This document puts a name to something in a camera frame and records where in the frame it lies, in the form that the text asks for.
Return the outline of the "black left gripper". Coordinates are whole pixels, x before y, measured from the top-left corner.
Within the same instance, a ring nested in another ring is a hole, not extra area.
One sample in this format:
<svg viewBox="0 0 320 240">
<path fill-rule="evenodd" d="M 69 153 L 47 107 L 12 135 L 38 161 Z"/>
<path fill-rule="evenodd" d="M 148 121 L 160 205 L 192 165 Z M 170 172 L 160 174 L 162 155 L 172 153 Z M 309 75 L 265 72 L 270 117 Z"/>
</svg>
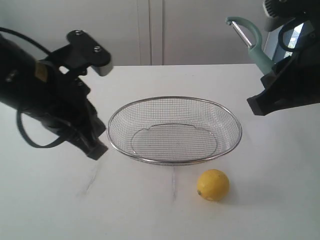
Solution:
<svg viewBox="0 0 320 240">
<path fill-rule="evenodd" d="M 40 121 L 57 135 L 75 135 L 74 145 L 98 160 L 108 147 L 99 139 L 104 123 L 88 100 L 90 88 L 68 69 L 56 66 L 47 57 L 37 60 L 13 41 L 0 37 L 0 101 L 22 115 Z"/>
</svg>

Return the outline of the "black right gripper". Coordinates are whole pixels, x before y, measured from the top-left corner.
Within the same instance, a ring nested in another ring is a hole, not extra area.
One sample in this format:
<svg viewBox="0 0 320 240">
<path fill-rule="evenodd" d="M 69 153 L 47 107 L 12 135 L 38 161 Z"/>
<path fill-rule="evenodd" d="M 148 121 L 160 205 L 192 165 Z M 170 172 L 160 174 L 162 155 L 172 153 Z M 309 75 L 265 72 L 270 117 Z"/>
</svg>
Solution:
<svg viewBox="0 0 320 240">
<path fill-rule="evenodd" d="M 261 78 L 264 90 L 247 99 L 256 116 L 320 102 L 320 40 L 299 38 L 293 53 Z"/>
</svg>

